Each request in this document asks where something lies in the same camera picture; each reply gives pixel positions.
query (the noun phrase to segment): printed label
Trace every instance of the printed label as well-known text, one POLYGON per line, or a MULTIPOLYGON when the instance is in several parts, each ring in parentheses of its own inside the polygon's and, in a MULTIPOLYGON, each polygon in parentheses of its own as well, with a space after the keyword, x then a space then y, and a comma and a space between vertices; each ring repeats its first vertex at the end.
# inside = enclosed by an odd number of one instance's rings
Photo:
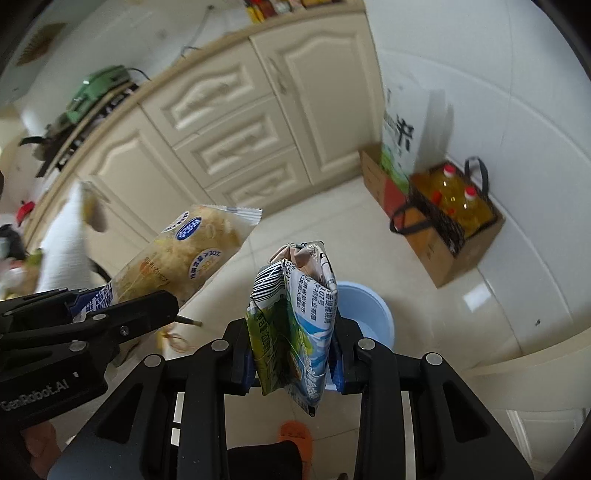
POLYGON ((178 218, 172 222, 170 225, 168 225, 164 230, 162 230, 162 232, 160 233, 166 233, 169 232, 171 230, 174 230, 176 227, 178 227, 181 223, 183 223, 187 218, 189 217, 189 211, 183 212, 181 213, 178 218))
POLYGON ((65 378, 62 378, 61 381, 58 380, 56 382, 55 386, 46 385, 45 388, 41 390, 33 390, 29 394, 25 393, 19 395, 14 400, 0 402, 0 407, 2 407, 4 411, 16 410, 17 408, 29 405, 30 403, 34 403, 38 400, 51 397, 52 395, 55 395, 56 393, 59 393, 62 390, 67 390, 68 388, 70 388, 68 382, 65 378))
POLYGON ((195 233, 201 225, 201 217, 190 219, 184 227, 177 232, 177 240, 185 240, 195 233))
POLYGON ((208 248, 203 250, 195 260, 191 262, 189 267, 189 278, 194 280, 197 278, 199 272, 205 273, 207 270, 212 268, 222 257, 222 251, 216 248, 208 248))
POLYGON ((107 283, 94 298, 84 307, 83 311, 95 312, 107 308, 113 302, 113 285, 107 283))

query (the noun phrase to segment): packaged bread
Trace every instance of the packaged bread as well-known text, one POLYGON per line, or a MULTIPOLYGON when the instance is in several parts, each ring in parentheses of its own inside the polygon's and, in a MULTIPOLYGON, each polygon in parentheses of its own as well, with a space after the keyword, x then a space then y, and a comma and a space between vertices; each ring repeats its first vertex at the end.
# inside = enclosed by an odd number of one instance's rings
POLYGON ((166 227, 84 307, 89 312, 166 290, 183 306, 238 250, 262 210, 192 206, 166 227))

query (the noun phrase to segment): white cloth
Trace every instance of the white cloth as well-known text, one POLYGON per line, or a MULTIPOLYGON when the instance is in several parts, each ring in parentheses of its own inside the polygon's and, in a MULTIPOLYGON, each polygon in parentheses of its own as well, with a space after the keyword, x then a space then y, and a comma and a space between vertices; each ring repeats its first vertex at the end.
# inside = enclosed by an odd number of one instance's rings
POLYGON ((82 184, 76 182, 67 203, 49 226, 43 249, 37 292, 56 288, 93 288, 86 252, 82 184))

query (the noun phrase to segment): red object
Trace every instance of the red object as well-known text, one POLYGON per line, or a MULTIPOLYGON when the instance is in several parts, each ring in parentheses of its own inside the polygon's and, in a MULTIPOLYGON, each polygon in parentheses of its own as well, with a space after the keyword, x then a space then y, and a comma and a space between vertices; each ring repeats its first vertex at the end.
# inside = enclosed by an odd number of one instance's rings
POLYGON ((465 190, 466 195, 469 195, 470 197, 477 197, 478 196, 478 192, 476 191, 476 187, 466 187, 465 190))
POLYGON ((436 190, 435 192, 433 192, 433 195, 431 195, 431 201, 435 205, 439 205, 442 198, 443 198, 443 194, 439 190, 436 190))
POLYGON ((21 223, 23 222, 23 220, 25 218, 27 218, 27 215, 29 215, 29 213, 31 213, 34 208, 35 208, 35 202, 27 202, 27 203, 23 203, 21 205, 21 207, 17 211, 17 225, 18 226, 21 226, 21 223))
MULTIPOLYGON (((384 188, 384 204, 382 208, 389 217, 406 203, 406 196, 400 191, 396 184, 390 177, 386 177, 386 185, 384 188)), ((394 221, 397 228, 404 226, 404 215, 399 215, 394 221)))

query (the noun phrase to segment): drawer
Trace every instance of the drawer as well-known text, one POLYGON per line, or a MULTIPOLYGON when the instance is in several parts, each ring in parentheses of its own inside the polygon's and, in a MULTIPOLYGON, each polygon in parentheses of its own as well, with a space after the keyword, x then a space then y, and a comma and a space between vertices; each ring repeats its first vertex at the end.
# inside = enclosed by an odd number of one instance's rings
POLYGON ((225 116, 179 143, 174 151, 201 186, 207 187, 293 142, 273 96, 225 116))
POLYGON ((180 74, 141 106, 168 144, 174 145, 269 93, 261 63, 245 42, 180 74))
POLYGON ((282 150, 207 189, 214 202, 264 208, 309 187, 296 147, 282 150))

